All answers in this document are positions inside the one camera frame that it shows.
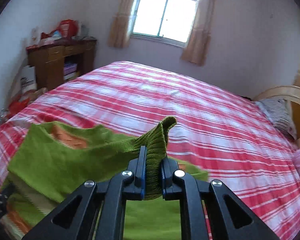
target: red and white plaid bedsheet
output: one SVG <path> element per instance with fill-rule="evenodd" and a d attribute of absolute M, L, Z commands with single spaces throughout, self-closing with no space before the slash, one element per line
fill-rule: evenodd
<path fill-rule="evenodd" d="M 221 179 L 282 240 L 300 230 L 296 148 L 251 102 L 193 78 L 116 62 L 41 96 L 0 126 L 0 181 L 30 123 L 102 124 L 140 136 L 165 116 L 178 124 L 168 154 Z"/>

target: metal screw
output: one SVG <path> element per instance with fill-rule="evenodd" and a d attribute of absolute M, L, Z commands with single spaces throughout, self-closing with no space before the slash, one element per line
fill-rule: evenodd
<path fill-rule="evenodd" d="M 212 181 L 212 185 L 215 187 L 221 187 L 222 186 L 222 182 L 218 179 L 215 179 Z"/>
<path fill-rule="evenodd" d="M 174 172 L 174 175 L 176 175 L 177 177 L 183 177 L 186 173 L 182 170 L 177 170 Z"/>
<path fill-rule="evenodd" d="M 123 171 L 121 174 L 124 177 L 130 177 L 132 175 L 132 171 Z"/>
<path fill-rule="evenodd" d="M 87 180 L 87 181 L 84 183 L 84 186 L 85 186 L 85 187 L 93 187 L 93 186 L 94 186 L 94 181 L 92 181 L 92 180 Z"/>

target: wall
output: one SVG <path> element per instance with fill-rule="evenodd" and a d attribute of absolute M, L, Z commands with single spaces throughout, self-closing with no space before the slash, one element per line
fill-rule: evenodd
<path fill-rule="evenodd" d="M 182 49 L 137 38 L 107 46 L 120 0 L 90 0 L 90 34 L 98 38 L 95 67 L 129 60 L 194 77 L 243 96 L 290 85 L 300 63 L 300 10 L 293 0 L 216 0 L 204 67 L 180 60 Z"/>
<path fill-rule="evenodd" d="M 25 47 L 31 29 L 52 31 L 67 18 L 84 21 L 88 0 L 11 0 L 0 15 L 0 109 L 20 87 L 11 88 L 15 77 L 26 65 Z"/>

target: wooden desk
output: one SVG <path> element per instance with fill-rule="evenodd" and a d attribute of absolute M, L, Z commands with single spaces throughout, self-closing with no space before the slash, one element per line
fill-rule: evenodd
<path fill-rule="evenodd" d="M 52 90 L 64 83 L 65 62 L 77 63 L 79 75 L 93 70 L 97 40 L 73 41 L 60 39 L 54 44 L 28 51 L 28 63 L 35 66 L 38 89 Z"/>

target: window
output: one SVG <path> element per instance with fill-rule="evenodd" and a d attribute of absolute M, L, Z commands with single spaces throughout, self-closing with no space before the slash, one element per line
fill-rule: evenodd
<path fill-rule="evenodd" d="M 184 47 L 199 0 L 137 0 L 133 37 Z"/>

